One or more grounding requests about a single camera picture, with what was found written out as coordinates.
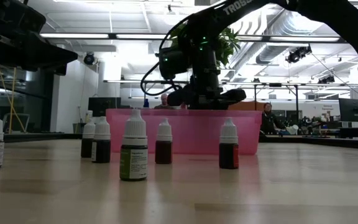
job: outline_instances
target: pink plastic bin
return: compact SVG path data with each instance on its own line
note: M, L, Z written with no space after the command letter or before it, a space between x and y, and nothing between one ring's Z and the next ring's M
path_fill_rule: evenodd
M106 114L111 150L119 152L131 110L108 109ZM154 153L157 128L162 118L168 118L171 124L175 154L219 154L220 130L227 117L232 117L237 126L240 154L254 155L258 149L262 123L260 111L142 110L141 114L146 121L150 153Z

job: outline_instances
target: green label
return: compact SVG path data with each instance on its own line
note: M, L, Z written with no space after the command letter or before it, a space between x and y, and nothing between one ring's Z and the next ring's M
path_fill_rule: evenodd
M121 149L119 176L125 179L147 177L147 149Z

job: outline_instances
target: computer monitor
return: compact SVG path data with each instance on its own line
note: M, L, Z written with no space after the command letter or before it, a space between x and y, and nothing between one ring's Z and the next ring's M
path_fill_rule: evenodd
M94 117L106 115L106 109L120 108L120 97L90 97L88 102L88 110L93 112Z
M358 122L358 100L339 99L341 121Z

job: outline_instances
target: potted plant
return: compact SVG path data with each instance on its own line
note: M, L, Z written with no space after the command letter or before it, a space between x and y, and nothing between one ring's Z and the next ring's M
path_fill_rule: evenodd
M170 35L170 40L172 41L172 46L178 45L178 35L181 30L186 26L186 24L179 25L175 30L172 31ZM223 67L229 63L230 55L234 54L234 51L240 50L241 46L238 44L239 40L237 39L238 32L234 32L233 29L225 28L218 37L218 42L215 45L215 57L216 64L220 67L220 64Z

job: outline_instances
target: exposed ductwork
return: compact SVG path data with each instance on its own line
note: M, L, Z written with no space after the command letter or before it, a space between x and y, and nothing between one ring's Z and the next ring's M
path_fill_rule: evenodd
M264 35L310 35L318 29L322 23L311 21L297 12L285 11L274 24L272 24ZM269 64L275 57L286 51L286 45L269 46L265 43L255 43L244 54L239 63L234 67L239 70L252 57L257 64Z

